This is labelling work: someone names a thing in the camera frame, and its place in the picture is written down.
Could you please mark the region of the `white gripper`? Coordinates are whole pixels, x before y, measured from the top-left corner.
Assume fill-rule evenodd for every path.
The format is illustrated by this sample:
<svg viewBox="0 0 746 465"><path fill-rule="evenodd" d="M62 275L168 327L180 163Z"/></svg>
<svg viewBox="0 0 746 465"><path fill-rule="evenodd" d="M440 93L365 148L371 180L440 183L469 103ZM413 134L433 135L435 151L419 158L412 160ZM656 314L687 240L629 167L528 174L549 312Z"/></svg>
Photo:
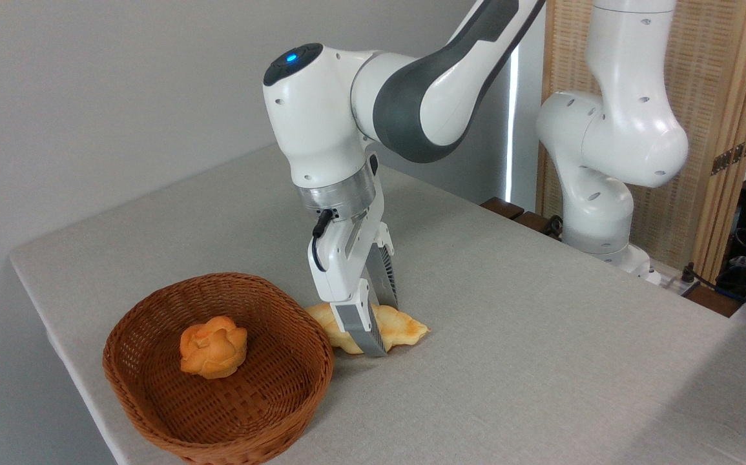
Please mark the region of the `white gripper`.
<svg viewBox="0 0 746 465"><path fill-rule="evenodd" d="M317 210L322 236L308 245L308 261L320 299L333 302L339 330L349 333L368 357L385 357L384 339L369 301L369 282L362 277L366 268L378 304L397 308L397 286L391 255L393 242L388 225L381 223L384 192L364 214L354 220L323 214Z"/></svg>

